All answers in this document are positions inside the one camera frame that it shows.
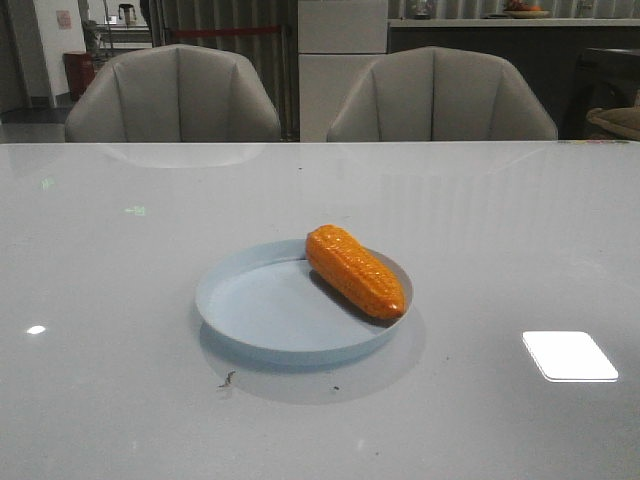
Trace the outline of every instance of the chair backrest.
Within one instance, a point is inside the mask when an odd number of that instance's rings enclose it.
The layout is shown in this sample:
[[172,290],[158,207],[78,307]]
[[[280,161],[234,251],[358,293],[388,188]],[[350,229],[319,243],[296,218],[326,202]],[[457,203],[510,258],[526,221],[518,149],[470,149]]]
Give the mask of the chair backrest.
[[441,47],[370,64],[327,134],[335,142],[552,139],[555,123],[511,63]]
[[70,142],[262,142],[278,114],[249,60],[191,45],[125,53],[67,117]]

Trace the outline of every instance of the glossy tabletop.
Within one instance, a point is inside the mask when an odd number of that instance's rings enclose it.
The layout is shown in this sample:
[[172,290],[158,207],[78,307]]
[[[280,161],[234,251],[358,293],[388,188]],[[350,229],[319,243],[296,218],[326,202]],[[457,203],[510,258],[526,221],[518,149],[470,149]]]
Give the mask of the glossy tabletop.
[[[2,145],[0,205],[3,479],[640,478],[640,144]],[[395,335],[221,342],[202,276],[324,223],[411,278]],[[551,381],[524,332],[616,376]]]

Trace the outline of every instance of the light blue plate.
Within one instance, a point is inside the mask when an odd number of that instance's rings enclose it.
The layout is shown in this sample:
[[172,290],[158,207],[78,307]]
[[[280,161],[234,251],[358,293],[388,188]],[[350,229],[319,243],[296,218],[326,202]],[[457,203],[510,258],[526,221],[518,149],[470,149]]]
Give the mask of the light blue plate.
[[[389,340],[402,318],[390,327],[376,325],[311,269],[304,246],[304,240],[258,245],[205,274],[196,305],[213,331],[249,357],[299,366],[351,360]],[[408,310],[409,277],[387,257],[372,253],[398,276]]]

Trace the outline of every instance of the orange corn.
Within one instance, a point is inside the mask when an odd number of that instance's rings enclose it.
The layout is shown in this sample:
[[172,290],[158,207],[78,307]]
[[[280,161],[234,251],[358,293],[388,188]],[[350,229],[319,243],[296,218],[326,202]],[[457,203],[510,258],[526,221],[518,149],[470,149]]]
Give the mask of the orange corn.
[[404,313],[400,281],[346,230],[323,225],[309,233],[306,255],[322,278],[366,314],[393,320]]

